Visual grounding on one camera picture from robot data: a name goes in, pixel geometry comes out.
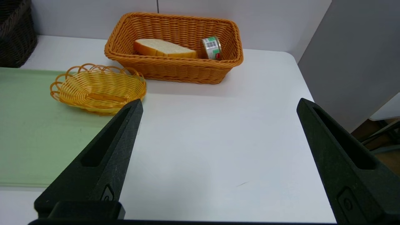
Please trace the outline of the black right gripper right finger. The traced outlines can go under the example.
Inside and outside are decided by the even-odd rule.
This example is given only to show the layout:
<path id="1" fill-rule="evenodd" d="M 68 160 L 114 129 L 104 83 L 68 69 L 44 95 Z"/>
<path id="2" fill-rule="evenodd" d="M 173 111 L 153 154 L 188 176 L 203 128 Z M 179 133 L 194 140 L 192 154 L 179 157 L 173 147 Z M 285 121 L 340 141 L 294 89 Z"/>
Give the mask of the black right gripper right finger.
<path id="1" fill-rule="evenodd" d="M 400 180 L 319 105 L 297 115 L 338 224 L 399 224 Z"/>

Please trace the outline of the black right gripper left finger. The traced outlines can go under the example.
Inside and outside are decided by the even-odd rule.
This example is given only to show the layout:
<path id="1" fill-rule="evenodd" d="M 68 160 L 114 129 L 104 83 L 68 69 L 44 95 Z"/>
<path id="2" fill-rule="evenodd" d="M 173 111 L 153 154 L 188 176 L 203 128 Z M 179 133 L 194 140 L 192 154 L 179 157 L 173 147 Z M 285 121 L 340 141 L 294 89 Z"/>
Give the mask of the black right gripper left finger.
<path id="1" fill-rule="evenodd" d="M 123 219 L 119 202 L 143 115 L 126 104 L 34 201 L 39 219 Z"/>

